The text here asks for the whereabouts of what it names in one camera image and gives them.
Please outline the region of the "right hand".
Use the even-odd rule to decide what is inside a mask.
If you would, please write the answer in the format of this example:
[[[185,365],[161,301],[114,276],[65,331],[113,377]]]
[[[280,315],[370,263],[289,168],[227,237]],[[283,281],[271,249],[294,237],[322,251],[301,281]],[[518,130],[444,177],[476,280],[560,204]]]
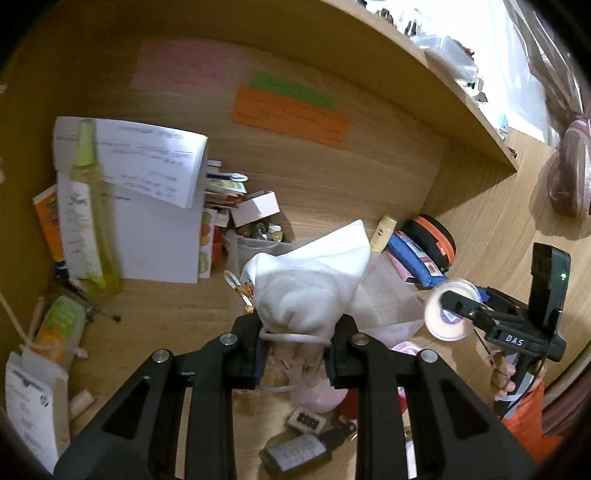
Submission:
[[[507,359],[502,351],[496,351],[491,356],[492,373],[490,387],[495,397],[506,397],[514,392],[516,385],[511,380],[515,374],[515,366]]]

